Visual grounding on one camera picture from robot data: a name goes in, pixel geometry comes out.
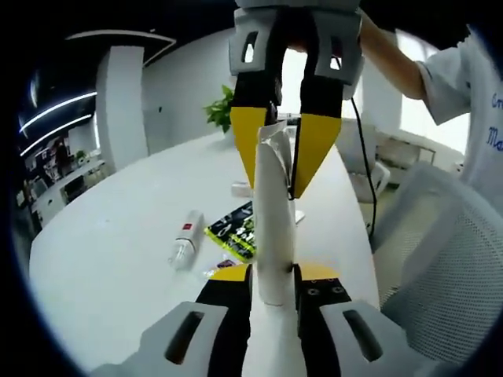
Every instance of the green leaves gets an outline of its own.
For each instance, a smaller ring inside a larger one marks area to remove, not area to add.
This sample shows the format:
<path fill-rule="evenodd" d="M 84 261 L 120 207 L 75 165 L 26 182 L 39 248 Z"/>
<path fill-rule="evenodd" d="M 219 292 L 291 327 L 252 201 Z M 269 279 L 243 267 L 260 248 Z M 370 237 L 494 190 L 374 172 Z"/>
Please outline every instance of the green leaves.
<path fill-rule="evenodd" d="M 204 107 L 204 111 L 207 115 L 206 122 L 214 123 L 217 127 L 221 127 L 225 133 L 230 128 L 230 106 L 234 97 L 234 92 L 225 85 L 222 85 L 222 92 L 224 98 Z"/>

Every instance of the white wall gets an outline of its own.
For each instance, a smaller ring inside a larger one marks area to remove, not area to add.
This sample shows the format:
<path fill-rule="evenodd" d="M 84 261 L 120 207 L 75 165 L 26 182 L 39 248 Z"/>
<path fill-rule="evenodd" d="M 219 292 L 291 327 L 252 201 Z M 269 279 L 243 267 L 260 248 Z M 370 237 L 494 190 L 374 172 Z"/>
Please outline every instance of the white wall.
<path fill-rule="evenodd" d="M 96 141 L 94 140 L 92 122 L 88 122 L 82 126 L 69 130 L 68 144 L 72 155 L 76 154 L 79 150 L 89 153 L 96 149 L 97 146 Z"/>
<path fill-rule="evenodd" d="M 114 172 L 149 155 L 143 124 L 143 48 L 113 46 L 97 73 L 101 155 Z"/>
<path fill-rule="evenodd" d="M 206 124 L 203 107 L 234 88 L 229 73 L 229 37 L 220 31 L 169 53 L 143 71 L 143 110 L 149 152 L 221 132 Z"/>

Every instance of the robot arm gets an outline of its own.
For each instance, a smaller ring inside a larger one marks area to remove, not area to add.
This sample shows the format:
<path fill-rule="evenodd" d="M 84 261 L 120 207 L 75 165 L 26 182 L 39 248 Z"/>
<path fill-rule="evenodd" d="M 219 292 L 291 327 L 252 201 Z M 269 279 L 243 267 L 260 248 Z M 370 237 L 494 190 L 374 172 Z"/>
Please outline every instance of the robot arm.
<path fill-rule="evenodd" d="M 237 0 L 236 33 L 229 42 L 229 65 L 237 84 L 230 118 L 250 186 L 255 183 L 255 148 L 261 126 L 276 122 L 281 104 L 285 51 L 301 40 L 307 63 L 300 90 L 291 198 L 299 198 L 332 147 L 341 127 L 342 100 L 352 97 L 362 71 L 358 44 L 359 0 Z M 247 49 L 253 58 L 245 61 Z M 333 55 L 342 57 L 331 68 Z"/>

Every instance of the ceiling light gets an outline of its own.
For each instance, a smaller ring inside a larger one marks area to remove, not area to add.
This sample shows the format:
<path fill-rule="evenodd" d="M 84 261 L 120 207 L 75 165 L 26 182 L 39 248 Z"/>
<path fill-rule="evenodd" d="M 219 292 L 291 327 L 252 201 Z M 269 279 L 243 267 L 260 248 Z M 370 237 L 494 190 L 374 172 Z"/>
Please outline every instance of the ceiling light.
<path fill-rule="evenodd" d="M 33 123 L 35 123 L 37 120 L 39 120 L 40 118 L 42 118 L 43 116 L 46 116 L 47 114 L 49 114 L 50 112 L 53 112 L 54 110 L 57 110 L 58 108 L 62 108 L 63 106 L 66 106 L 67 104 L 71 104 L 73 102 L 76 102 L 76 101 L 80 101 L 80 100 L 83 100 L 84 98 L 88 98 L 88 97 L 92 97 L 92 96 L 95 96 L 97 93 L 96 92 L 91 92 L 91 93 L 88 93 L 88 94 L 83 94 L 82 96 L 78 96 L 78 97 L 75 97 L 75 98 L 72 98 L 70 100 L 66 100 L 65 102 L 61 102 L 60 104 L 57 104 L 56 106 L 53 106 L 52 108 L 48 108 L 47 110 L 45 110 L 44 112 L 41 112 L 40 114 L 36 115 L 35 117 L 31 118 L 30 120 L 28 120 L 19 130 L 19 133 L 22 133 L 24 130 L 26 130 L 30 125 L 32 125 Z"/>
<path fill-rule="evenodd" d="M 64 128 L 68 127 L 68 126 L 71 126 L 72 124 L 75 124 L 77 122 L 80 122 L 81 120 L 84 120 L 84 119 L 88 119 L 90 118 L 92 115 L 89 114 L 89 115 L 85 115 L 85 116 L 81 116 L 80 118 L 78 119 L 75 119 L 75 120 L 72 120 L 71 122 L 68 122 L 66 124 L 64 124 L 63 126 L 59 126 L 58 128 L 50 131 L 49 133 L 45 134 L 44 136 L 40 137 L 35 143 L 33 143 L 32 145 L 30 145 L 28 148 L 26 148 L 25 150 L 23 150 L 20 154 L 21 157 L 23 157 L 24 155 L 26 155 L 28 152 L 30 152 L 33 147 L 35 147 L 38 143 L 40 143 L 41 141 L 44 141 L 45 139 L 47 139 L 49 136 L 51 135 L 54 135 L 57 131 L 61 131 L 63 130 Z"/>

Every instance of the person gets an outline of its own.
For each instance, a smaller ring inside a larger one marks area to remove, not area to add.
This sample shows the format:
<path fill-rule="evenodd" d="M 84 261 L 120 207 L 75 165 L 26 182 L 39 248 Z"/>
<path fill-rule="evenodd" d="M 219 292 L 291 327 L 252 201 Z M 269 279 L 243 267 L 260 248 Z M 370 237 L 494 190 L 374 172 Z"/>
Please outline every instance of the person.
<path fill-rule="evenodd" d="M 55 144 L 57 173 L 62 178 L 69 174 L 72 168 L 70 156 L 68 155 L 68 150 L 64 145 L 63 139 L 58 140 Z"/>
<path fill-rule="evenodd" d="M 481 20 L 469 36 L 424 63 L 410 60 L 362 12 L 360 44 L 366 58 L 408 98 L 423 101 L 440 125 L 470 112 L 461 180 L 503 214 L 503 43 L 501 27 Z"/>

